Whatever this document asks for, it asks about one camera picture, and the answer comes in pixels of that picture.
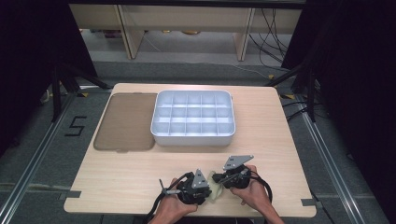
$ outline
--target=wooden table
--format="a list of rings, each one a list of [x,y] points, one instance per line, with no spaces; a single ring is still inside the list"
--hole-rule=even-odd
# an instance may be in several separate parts
[[[228,91],[233,97],[236,123],[231,144],[227,147],[160,147],[155,144],[152,149],[140,152],[99,151],[93,148],[96,128],[71,188],[81,194],[79,198],[66,200],[65,211],[144,215],[161,192],[159,179],[169,186],[173,177],[195,172],[197,168],[201,168],[205,176],[210,171],[222,173],[222,166],[230,155],[254,155],[247,164],[256,165],[261,177],[270,184],[274,193],[273,205],[282,217],[313,217],[316,214],[315,206],[302,204],[302,199],[312,199],[312,196],[275,89],[118,84],[111,94],[162,90]],[[207,200],[191,215],[260,216],[248,206],[241,206],[240,202],[226,189],[214,202]]]

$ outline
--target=human hand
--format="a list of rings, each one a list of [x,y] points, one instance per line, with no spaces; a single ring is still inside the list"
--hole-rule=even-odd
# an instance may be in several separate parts
[[[196,212],[198,209],[197,204],[184,204],[176,194],[166,195],[160,202],[154,218],[150,224],[173,224],[186,216],[188,213]]]
[[[246,165],[246,167],[252,171],[252,176],[258,177],[256,166]],[[260,212],[267,219],[268,223],[283,223],[275,208],[271,205],[267,191],[259,181],[250,179],[245,189],[230,188],[230,191],[242,199],[242,205],[247,204]]]

